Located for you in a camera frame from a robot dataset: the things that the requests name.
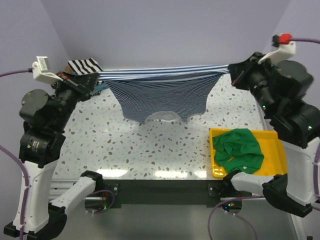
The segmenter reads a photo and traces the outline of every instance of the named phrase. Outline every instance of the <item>black and white striped fabric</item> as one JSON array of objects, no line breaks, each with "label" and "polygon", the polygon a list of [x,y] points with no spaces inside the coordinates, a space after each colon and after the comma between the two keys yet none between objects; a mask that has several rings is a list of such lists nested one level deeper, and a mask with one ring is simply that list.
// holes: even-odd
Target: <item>black and white striped fabric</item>
[{"label": "black and white striped fabric", "polygon": [[121,105],[123,116],[144,123],[149,116],[184,121],[206,111],[207,97],[227,65],[126,69],[100,72]]},{"label": "black and white striped fabric", "polygon": [[102,71],[102,68],[93,58],[84,60],[71,60],[68,61],[68,65],[77,75],[92,74]]}]

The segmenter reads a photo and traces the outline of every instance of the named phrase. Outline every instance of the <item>white table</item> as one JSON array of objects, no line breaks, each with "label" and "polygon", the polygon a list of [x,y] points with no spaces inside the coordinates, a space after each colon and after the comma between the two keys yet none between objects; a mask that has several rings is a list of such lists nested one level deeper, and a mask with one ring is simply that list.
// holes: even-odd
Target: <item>white table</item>
[{"label": "white table", "polygon": [[256,101],[224,75],[212,89],[203,115],[188,122],[124,119],[107,89],[80,102],[66,128],[54,181],[77,180],[85,170],[104,179],[214,179],[209,128],[263,130]]}]

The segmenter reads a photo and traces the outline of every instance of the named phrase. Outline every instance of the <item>red connector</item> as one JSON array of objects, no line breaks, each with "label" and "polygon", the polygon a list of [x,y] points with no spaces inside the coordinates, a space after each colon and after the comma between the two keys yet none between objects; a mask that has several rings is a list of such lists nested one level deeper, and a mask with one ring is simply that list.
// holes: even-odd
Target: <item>red connector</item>
[{"label": "red connector", "polygon": [[287,45],[289,44],[291,38],[292,38],[292,35],[290,33],[284,33],[279,36],[278,43]]}]

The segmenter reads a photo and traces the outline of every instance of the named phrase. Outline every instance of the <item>green cloth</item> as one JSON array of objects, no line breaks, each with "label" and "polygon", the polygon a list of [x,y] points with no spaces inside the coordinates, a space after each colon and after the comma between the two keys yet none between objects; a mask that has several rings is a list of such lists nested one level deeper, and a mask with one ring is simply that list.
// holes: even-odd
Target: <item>green cloth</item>
[{"label": "green cloth", "polygon": [[261,168],[265,157],[257,139],[246,128],[236,128],[213,137],[213,146],[215,162],[223,166],[227,173],[240,170],[253,174]]}]

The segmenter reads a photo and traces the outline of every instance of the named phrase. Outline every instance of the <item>folded striped cloth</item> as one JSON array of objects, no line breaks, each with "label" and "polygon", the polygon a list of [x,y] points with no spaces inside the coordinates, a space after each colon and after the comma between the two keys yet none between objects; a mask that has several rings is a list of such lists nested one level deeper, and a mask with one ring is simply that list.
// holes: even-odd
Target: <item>folded striped cloth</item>
[{"label": "folded striped cloth", "polygon": [[[78,74],[90,71],[85,69],[90,63],[84,61],[89,60],[74,61]],[[127,119],[144,123],[153,119],[173,120],[179,116],[186,121],[193,115],[205,113],[208,94],[228,72],[228,65],[101,70],[101,84],[96,90],[108,86]]]}]

